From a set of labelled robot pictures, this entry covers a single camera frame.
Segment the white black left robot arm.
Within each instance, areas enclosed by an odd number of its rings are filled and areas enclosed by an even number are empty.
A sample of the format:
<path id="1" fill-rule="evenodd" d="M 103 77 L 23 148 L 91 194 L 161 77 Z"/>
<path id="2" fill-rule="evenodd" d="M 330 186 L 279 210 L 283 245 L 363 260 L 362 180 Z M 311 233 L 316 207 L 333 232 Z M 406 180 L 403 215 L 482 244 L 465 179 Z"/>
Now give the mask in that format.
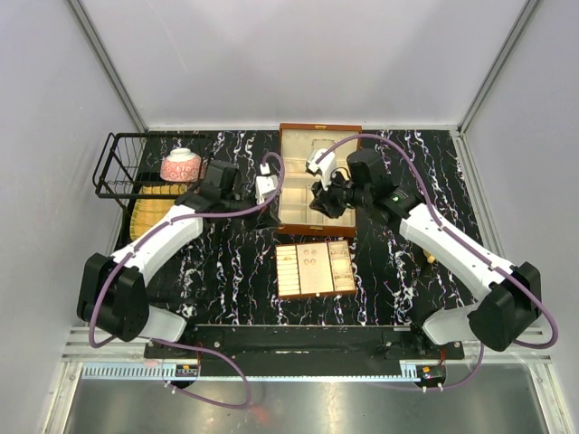
<path id="1" fill-rule="evenodd" d="M 183 317 L 155 307 L 147 298 L 147 286 L 156 273 L 186 244 L 199 238 L 212 222 L 244 218 L 258 222 L 280 194 L 285 171 L 273 174 L 262 162 L 252 196 L 234 191 L 238 167 L 213 160 L 204 180 L 180 194 L 164 217 L 128 246 L 108 256 L 95 253 L 85 263 L 77 316 L 89 325 L 89 342 L 104 344 L 95 333 L 130 342 L 137 337 L 164 341 L 174 357 L 187 357 L 195 349 L 195 336 L 185 330 Z"/>

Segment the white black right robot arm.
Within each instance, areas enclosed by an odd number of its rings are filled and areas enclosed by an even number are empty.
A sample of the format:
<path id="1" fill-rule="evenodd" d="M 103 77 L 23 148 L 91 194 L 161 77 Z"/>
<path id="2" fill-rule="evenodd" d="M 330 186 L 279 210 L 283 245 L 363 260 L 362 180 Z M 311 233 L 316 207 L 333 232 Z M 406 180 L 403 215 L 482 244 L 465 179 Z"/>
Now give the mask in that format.
<path id="1" fill-rule="evenodd" d="M 470 339 L 503 352 L 538 319 L 541 278 L 535 266 L 513 265 L 431 211 L 420 194 L 392 182 L 376 151 L 355 151 L 346 163 L 349 175 L 343 176 L 334 153 L 324 148 L 311 152 L 306 170 L 319 178 L 311 187 L 311 209 L 332 219 L 348 209 L 365 211 L 433 256 L 476 300 L 429 315 L 410 338 L 416 355 L 431 358 L 444 344 Z"/>

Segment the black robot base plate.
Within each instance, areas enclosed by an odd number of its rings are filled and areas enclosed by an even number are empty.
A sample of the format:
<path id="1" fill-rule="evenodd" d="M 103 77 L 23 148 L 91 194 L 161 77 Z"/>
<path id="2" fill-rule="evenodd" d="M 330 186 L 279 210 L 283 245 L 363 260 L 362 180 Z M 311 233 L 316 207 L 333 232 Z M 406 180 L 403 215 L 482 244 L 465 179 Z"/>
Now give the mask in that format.
<path id="1" fill-rule="evenodd" d="M 246 377 L 403 376 L 403 362 L 462 361 L 458 342 L 437 346 L 409 326 L 197 325 L 180 342 L 231 358 Z"/>

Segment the brown jewelry tray insert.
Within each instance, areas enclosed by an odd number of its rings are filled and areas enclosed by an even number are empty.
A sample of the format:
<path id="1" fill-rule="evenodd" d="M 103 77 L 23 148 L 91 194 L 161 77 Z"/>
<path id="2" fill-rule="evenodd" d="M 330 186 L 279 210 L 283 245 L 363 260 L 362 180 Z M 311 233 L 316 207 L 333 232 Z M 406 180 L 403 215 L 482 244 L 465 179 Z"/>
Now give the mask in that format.
<path id="1" fill-rule="evenodd" d="M 356 293 L 347 241 L 278 245 L 278 297 L 335 297 Z"/>

